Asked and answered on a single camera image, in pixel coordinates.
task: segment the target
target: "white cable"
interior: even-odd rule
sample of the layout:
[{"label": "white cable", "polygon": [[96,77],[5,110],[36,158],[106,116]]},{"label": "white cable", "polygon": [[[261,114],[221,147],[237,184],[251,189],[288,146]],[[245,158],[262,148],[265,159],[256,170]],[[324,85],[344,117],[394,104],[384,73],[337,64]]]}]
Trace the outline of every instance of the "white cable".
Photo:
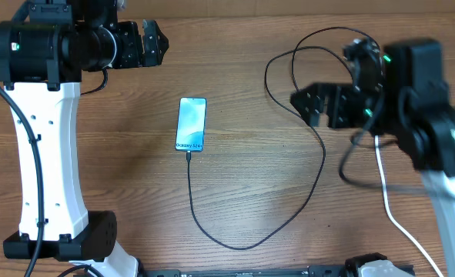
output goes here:
[{"label": "white cable", "polygon": [[390,218],[391,222],[411,241],[413,244],[419,249],[419,251],[426,257],[427,261],[433,267],[434,271],[439,277],[443,277],[440,269],[437,267],[436,263],[432,260],[432,258],[427,254],[426,250],[420,245],[420,243],[404,228],[400,225],[390,211],[390,204],[388,203],[388,192],[386,190],[386,179],[384,176],[383,165],[381,164],[381,154],[380,154],[380,137],[375,135],[374,136],[374,148],[376,151],[376,161],[378,163],[378,169],[380,170],[381,176],[381,185],[383,185],[383,200],[384,200],[384,208],[386,210],[386,214]]}]

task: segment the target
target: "wooden tabletop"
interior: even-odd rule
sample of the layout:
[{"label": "wooden tabletop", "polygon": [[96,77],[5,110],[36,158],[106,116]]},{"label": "wooden tabletop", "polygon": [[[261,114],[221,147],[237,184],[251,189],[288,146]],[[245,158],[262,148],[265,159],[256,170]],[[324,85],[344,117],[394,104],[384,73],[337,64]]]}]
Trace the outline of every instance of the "wooden tabletop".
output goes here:
[{"label": "wooden tabletop", "polygon": [[[455,105],[455,14],[318,15],[279,18],[158,20],[171,48],[157,68],[112,70],[100,92],[82,96],[77,137],[80,182],[88,210],[112,210],[118,240],[147,269],[277,269],[342,264],[381,252],[395,264],[412,264],[418,276],[433,270],[386,217],[379,191],[343,184],[337,166],[352,131],[326,127],[326,164],[308,206],[261,246],[224,249],[196,227],[189,210],[186,160],[174,149],[179,99],[208,99],[205,150],[192,158],[196,215],[222,242],[248,246],[285,222],[304,202],[321,163],[320,144],[309,128],[275,105],[263,88],[266,63],[306,34],[343,25],[359,28],[381,45],[430,36],[443,43],[445,74]],[[341,52],[359,38],[331,31],[311,38]],[[334,57],[312,50],[297,55],[299,85],[348,82]],[[84,73],[82,90],[98,86],[99,73]],[[274,62],[269,86],[284,104],[293,91],[289,59]],[[388,182],[420,185],[410,159],[396,147],[383,153]],[[371,150],[360,149],[349,176],[378,183]],[[2,242],[18,228],[22,195],[15,129],[0,98],[0,276],[22,275],[28,261],[7,260]],[[425,197],[392,195],[393,214],[430,253],[446,264],[436,219]],[[56,275],[69,264],[40,260],[34,276]]]}]

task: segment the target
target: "smartphone screen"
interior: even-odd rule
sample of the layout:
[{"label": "smartphone screen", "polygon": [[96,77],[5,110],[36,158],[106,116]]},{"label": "smartphone screen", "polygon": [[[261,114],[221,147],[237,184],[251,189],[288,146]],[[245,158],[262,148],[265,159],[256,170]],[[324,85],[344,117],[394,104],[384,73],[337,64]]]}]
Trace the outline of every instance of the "smartphone screen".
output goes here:
[{"label": "smartphone screen", "polygon": [[181,98],[176,150],[201,152],[205,136],[206,99]]}]

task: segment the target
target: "wooden wall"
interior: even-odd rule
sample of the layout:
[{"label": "wooden wall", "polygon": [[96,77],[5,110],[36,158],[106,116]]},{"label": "wooden wall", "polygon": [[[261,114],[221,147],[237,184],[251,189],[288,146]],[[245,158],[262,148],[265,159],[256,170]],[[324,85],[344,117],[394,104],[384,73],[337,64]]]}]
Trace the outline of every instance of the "wooden wall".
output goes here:
[{"label": "wooden wall", "polygon": [[[23,0],[0,0],[0,21]],[[128,0],[120,18],[455,12],[455,0]]]}]

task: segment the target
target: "wooden table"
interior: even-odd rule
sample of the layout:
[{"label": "wooden table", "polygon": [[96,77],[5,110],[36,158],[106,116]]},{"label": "wooden table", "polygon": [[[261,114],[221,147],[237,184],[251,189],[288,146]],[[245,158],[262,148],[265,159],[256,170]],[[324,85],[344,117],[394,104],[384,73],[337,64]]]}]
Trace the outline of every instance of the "wooden table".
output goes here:
[{"label": "wooden table", "polygon": [[[157,68],[115,70],[105,90],[80,100],[77,136],[82,192],[88,210],[112,210],[118,240],[147,269],[275,269],[341,264],[381,252],[396,264],[413,264],[419,276],[433,270],[386,217],[378,191],[355,189],[337,175],[351,131],[317,131],[327,157],[304,211],[261,246],[236,252],[206,238],[189,210],[186,160],[174,149],[179,99],[209,101],[205,151],[193,155],[192,186],[199,221],[234,246],[258,242],[304,202],[321,163],[321,148],[304,122],[275,105],[263,88],[266,63],[319,28],[344,25],[381,45],[430,36],[443,43],[445,71],[455,104],[455,14],[319,15],[279,18],[159,20],[171,48]],[[357,34],[332,31],[311,38],[340,52]],[[346,70],[319,51],[298,54],[299,84],[348,82]],[[82,90],[101,82],[84,73]],[[293,91],[289,59],[269,70],[269,86],[288,104]],[[389,183],[420,184],[410,159],[384,151]],[[378,182],[373,151],[361,149],[346,167],[350,176]],[[446,274],[437,224],[425,197],[392,195],[397,220],[420,241]],[[0,276],[22,275],[27,261],[7,260],[2,241],[17,228],[22,206],[15,130],[0,98]],[[68,268],[40,260],[34,276]]]}]

